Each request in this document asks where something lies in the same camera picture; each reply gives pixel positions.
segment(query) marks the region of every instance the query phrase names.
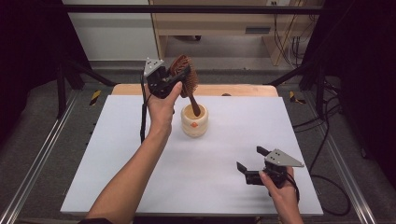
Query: person's arm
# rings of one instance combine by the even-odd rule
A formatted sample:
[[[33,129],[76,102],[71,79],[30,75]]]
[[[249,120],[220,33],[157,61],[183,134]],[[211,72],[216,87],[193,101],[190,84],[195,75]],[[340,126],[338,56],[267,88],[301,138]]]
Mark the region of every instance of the person's arm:
[[[294,177],[293,168],[288,167],[288,173]],[[259,171],[262,183],[271,193],[276,211],[279,213],[280,220],[283,224],[300,224],[304,223],[298,208],[297,197],[294,186],[286,181],[282,189],[278,189],[270,176],[265,172]]]
[[[172,132],[175,100],[181,88],[181,82],[177,83],[165,99],[148,97],[151,124],[146,139],[102,190],[86,218],[104,217],[115,224],[129,223],[134,218],[151,173]]]

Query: person's hand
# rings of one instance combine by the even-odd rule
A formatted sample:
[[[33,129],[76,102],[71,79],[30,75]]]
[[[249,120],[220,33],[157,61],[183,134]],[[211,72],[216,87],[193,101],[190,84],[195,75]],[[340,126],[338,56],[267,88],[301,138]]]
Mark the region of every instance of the person's hand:
[[[148,85],[145,86],[145,89],[147,93],[146,100],[148,100],[148,112],[151,119],[150,130],[162,130],[170,134],[172,131],[171,123],[174,114],[174,105],[182,90],[182,83],[178,82],[165,99],[151,95]]]
[[[293,168],[287,167],[288,173],[294,177]],[[276,211],[279,213],[282,223],[303,223],[298,208],[297,197],[294,186],[286,181],[282,189],[278,189],[270,176],[259,171],[260,178],[265,187],[270,191]]]

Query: white cup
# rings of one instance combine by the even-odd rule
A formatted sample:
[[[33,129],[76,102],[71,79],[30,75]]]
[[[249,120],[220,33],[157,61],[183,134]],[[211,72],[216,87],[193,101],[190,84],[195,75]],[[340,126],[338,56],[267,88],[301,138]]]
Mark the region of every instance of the white cup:
[[[190,137],[199,137],[206,133],[209,113],[203,105],[198,105],[201,114],[196,117],[191,105],[186,105],[181,110],[181,128]]]

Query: brush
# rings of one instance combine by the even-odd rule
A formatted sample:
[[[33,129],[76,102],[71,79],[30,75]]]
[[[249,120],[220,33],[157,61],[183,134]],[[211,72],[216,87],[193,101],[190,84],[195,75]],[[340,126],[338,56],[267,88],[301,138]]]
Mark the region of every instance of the brush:
[[[180,96],[183,98],[190,98],[192,111],[194,112],[194,115],[198,117],[201,114],[201,109],[192,95],[198,86],[198,75],[192,65],[191,58],[186,55],[178,56],[169,67],[169,72],[171,76],[176,76],[185,71],[188,66],[190,67],[190,73],[186,76],[186,79],[182,81],[183,90],[181,91]]]

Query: white wall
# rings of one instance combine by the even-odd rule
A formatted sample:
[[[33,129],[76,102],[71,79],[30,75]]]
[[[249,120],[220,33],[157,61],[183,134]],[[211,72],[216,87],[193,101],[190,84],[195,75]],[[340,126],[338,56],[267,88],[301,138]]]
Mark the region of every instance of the white wall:
[[[64,4],[148,5],[148,0],[63,0]],[[90,61],[158,59],[148,13],[69,13]]]

